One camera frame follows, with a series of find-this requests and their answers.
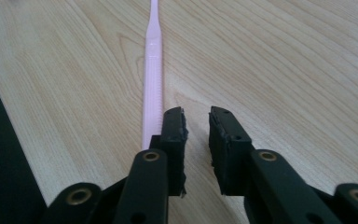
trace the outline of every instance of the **wooden table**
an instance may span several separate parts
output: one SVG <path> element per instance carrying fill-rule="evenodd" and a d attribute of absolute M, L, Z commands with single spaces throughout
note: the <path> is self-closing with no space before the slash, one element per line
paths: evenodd
<path fill-rule="evenodd" d="M 47 201 L 103 189 L 141 148 L 147 0 L 0 0 L 0 96 Z M 247 223 L 211 167 L 208 112 L 312 186 L 358 183 L 358 1 L 160 0 L 164 107 L 185 109 L 184 199 L 170 223 Z"/>

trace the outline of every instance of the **toothbrush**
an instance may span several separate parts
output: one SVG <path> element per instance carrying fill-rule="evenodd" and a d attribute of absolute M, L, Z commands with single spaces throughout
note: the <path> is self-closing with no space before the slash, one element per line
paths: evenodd
<path fill-rule="evenodd" d="M 151 0 L 145 41 L 142 150 L 149 149 L 152 135 L 161 134 L 162 101 L 162 35 L 158 21 L 158 0 Z"/>

